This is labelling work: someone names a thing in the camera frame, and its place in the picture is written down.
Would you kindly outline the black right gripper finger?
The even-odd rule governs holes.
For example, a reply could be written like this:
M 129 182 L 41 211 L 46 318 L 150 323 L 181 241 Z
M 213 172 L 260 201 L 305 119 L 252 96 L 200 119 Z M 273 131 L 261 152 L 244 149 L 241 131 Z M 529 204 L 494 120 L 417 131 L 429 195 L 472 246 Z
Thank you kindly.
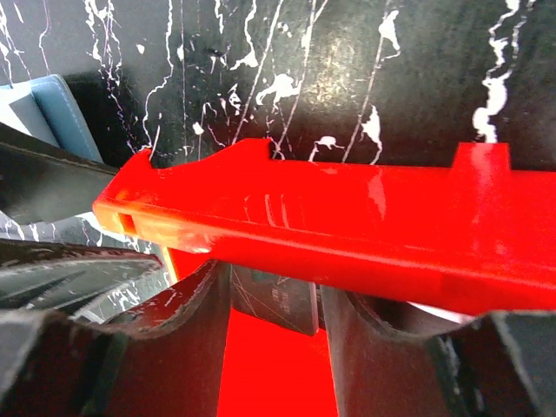
M 90 212 L 117 173 L 1 125 L 1 212 L 20 225 Z
M 2 239 L 1 308 L 77 311 L 161 269 L 156 255 L 126 248 Z

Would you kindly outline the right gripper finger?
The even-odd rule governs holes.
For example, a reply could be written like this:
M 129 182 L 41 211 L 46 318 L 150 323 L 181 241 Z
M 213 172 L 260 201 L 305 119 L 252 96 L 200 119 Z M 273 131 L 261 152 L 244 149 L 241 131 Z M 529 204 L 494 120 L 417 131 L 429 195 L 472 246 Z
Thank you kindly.
M 554 415 L 554 313 L 458 324 L 330 287 L 321 297 L 340 415 Z
M 4 310 L 1 413 L 214 416 L 229 314 L 218 261 L 102 325 Z

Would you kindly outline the blue leather card holder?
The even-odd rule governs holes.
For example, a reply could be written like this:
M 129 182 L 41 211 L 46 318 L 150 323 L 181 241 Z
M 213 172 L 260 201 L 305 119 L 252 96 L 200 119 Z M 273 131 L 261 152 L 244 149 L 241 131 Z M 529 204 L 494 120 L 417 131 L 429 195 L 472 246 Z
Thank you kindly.
M 59 75 L 3 85 L 1 123 L 82 158 L 103 160 L 76 99 Z

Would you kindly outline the red plastic card tray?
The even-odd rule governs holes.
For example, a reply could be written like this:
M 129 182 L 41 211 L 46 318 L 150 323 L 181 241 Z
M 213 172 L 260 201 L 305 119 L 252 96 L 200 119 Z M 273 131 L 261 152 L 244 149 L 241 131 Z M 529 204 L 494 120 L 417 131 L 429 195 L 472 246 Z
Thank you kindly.
M 504 143 L 463 142 L 448 168 L 274 160 L 245 139 L 199 162 L 133 156 L 96 198 L 107 230 L 464 324 L 555 315 L 555 175 Z

